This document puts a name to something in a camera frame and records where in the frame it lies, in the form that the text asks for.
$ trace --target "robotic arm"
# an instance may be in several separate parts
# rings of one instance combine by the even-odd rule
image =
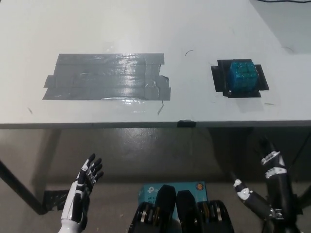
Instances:
[[[95,183],[104,174],[101,171],[102,159],[92,163],[94,159],[95,154],[92,154],[71,185],[61,217],[62,227],[58,233],[81,233],[86,228],[89,196]]]
[[[290,177],[280,151],[263,139],[261,165],[265,170],[268,188],[268,200],[250,190],[241,180],[235,177],[234,188],[242,203],[262,220],[271,220],[275,233],[300,233],[296,226],[299,208],[293,194]]]

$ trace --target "gray floor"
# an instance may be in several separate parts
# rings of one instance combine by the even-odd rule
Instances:
[[[289,164],[309,129],[257,129],[247,137],[246,155],[229,147],[231,129],[104,129],[104,130],[2,130],[0,159],[39,198],[44,189],[67,189],[81,164],[95,152],[103,158],[105,176],[91,196],[86,233],[125,233],[137,207],[144,182],[207,182],[210,200],[222,200],[237,233],[261,232],[261,222],[237,199],[225,172],[237,169],[250,187],[265,195],[263,174],[253,148],[268,135],[284,152]],[[241,132],[235,144],[243,142]],[[309,142],[291,170],[293,187],[301,194],[310,185]],[[299,217],[299,226],[311,233],[311,208]],[[37,216],[0,181],[0,232],[56,233],[60,212]]]

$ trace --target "gray duct tape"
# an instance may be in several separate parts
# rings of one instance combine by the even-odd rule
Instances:
[[[60,54],[57,65],[163,65],[163,53]]]
[[[50,75],[46,79],[45,88],[60,87],[104,87],[104,88],[120,88],[120,87],[159,87],[168,88],[169,79],[165,76],[157,76],[145,79],[143,76],[103,76],[83,74],[77,77],[60,77]]]
[[[170,88],[48,88],[44,100],[170,100]]]
[[[163,53],[60,54],[44,100],[170,100]]]
[[[98,74],[105,76],[139,75],[158,76],[160,65],[137,66],[101,66],[101,65],[59,65],[55,67],[55,76],[73,76],[82,74]]]

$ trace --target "blue cube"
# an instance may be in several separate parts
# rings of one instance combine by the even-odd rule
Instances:
[[[231,92],[254,91],[259,74],[253,62],[233,62],[228,72],[228,84]]]

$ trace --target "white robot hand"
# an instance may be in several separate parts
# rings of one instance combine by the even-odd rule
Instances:
[[[89,195],[96,181],[103,176],[102,159],[92,154],[82,166],[75,182],[72,183],[62,213],[62,228],[59,233],[80,233],[86,228]]]

